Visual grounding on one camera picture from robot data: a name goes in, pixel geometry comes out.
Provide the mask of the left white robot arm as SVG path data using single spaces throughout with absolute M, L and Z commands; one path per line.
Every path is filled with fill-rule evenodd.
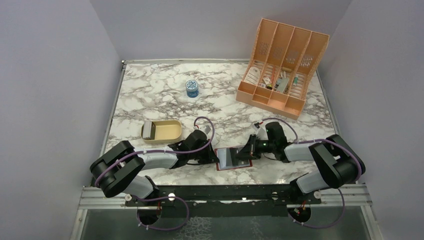
M 89 170 L 105 197 L 120 193 L 138 197 L 144 205 L 152 205 L 159 197 L 159 188 L 149 176 L 139 172 L 152 169 L 176 169 L 194 160 L 197 165 L 217 163 L 211 140 L 199 130 L 186 139 L 163 148 L 137 150 L 123 140 L 94 161 Z

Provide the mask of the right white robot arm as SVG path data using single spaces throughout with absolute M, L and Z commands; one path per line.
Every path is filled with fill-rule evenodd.
M 306 173 L 290 182 L 289 199 L 300 204 L 309 193 L 338 189 L 356 182 L 365 172 L 363 161 L 352 148 L 338 135 L 307 141 L 288 141 L 281 124 L 277 121 L 265 125 L 267 139 L 256 134 L 249 136 L 244 147 L 232 153 L 238 161 L 256 160 L 263 154 L 271 153 L 283 163 L 311 161 L 317 170 Z

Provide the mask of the black VIP credit card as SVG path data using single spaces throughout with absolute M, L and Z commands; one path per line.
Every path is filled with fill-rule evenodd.
M 238 164 L 240 166 L 250 166 L 251 165 L 251 161 L 250 160 L 239 160 Z

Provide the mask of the beige oval tray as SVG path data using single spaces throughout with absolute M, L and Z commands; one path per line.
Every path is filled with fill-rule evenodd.
M 147 144 L 176 143 L 182 137 L 182 124 L 178 120 L 156 120 L 152 121 L 156 125 L 155 138 L 144 140 Z

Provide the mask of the red leather card holder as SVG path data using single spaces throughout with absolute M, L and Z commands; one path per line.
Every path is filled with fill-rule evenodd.
M 216 148 L 214 150 L 214 153 L 218 158 L 218 163 L 216 163 L 216 170 L 226 171 L 252 167 L 253 163 L 251 160 L 243 160 L 236 158 L 236 154 L 242 148 L 242 146 Z

